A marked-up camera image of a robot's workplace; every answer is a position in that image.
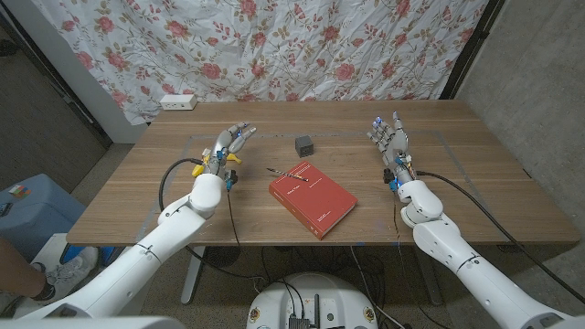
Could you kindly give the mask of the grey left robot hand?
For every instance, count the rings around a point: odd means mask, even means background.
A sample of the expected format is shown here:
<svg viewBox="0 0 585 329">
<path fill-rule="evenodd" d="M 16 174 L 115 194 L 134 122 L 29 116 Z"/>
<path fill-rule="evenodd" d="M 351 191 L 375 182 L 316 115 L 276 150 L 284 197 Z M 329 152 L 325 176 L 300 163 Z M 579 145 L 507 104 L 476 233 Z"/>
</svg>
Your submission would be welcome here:
<svg viewBox="0 0 585 329">
<path fill-rule="evenodd" d="M 238 153 L 256 131 L 248 122 L 236 123 L 222 131 L 211 148 L 208 171 L 213 175 L 223 176 L 228 156 Z"/>
</svg>

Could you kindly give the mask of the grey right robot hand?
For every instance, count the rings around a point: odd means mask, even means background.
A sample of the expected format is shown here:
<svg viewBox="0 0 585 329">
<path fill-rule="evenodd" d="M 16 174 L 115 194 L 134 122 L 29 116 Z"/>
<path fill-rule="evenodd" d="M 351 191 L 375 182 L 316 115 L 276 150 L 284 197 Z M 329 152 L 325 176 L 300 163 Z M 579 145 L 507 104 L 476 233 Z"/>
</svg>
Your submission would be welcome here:
<svg viewBox="0 0 585 329">
<path fill-rule="evenodd" d="M 388 169 L 394 170 L 399 165 L 396 159 L 404 163 L 410 155 L 408 135 L 395 111 L 391 122 L 377 117 L 372 122 L 372 130 L 367 133 L 367 137 L 381 152 L 382 161 Z"/>
</svg>

